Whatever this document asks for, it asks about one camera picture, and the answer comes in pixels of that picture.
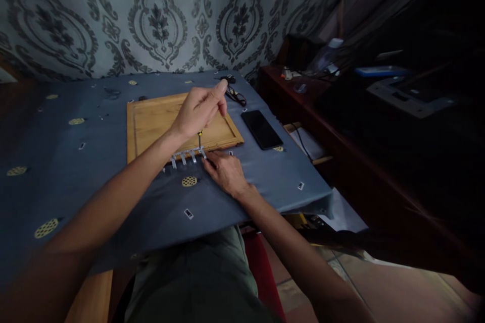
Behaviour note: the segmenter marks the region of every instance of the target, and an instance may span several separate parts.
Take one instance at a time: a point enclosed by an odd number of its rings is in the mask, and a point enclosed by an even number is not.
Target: damask wallpaper
[[[44,81],[235,69],[288,33],[318,34],[337,0],[0,0],[0,53]]]

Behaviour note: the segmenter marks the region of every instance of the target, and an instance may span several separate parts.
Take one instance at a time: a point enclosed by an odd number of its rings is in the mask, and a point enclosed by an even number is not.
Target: black smartphone
[[[241,117],[261,149],[267,150],[283,145],[278,134],[264,118],[261,111],[245,112],[241,114]]]

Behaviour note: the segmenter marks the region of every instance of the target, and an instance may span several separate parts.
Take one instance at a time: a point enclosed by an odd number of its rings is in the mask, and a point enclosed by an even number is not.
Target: glasses
[[[242,107],[246,106],[246,98],[238,93],[237,91],[234,90],[231,86],[227,85],[227,90],[226,90],[226,95],[229,97],[231,100],[236,101],[239,103]]]

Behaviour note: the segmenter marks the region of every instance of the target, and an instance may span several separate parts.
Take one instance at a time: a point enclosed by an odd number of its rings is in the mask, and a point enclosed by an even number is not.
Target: hand
[[[226,116],[226,88],[225,79],[214,88],[193,87],[170,129],[184,139],[190,139],[211,123],[216,112],[219,111],[223,117]]]
[[[235,156],[216,150],[208,152],[207,159],[215,166],[214,168],[210,162],[202,159],[207,173],[234,199],[241,198],[251,188],[251,184],[244,177],[241,162]]]

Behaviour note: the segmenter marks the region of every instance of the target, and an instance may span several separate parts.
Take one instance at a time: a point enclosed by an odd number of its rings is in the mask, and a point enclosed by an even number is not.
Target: tiled floor
[[[291,279],[263,236],[288,323],[315,323],[308,298]],[[429,271],[376,265],[316,247],[323,258],[352,286],[378,323],[465,322],[473,317],[480,297],[456,278]]]

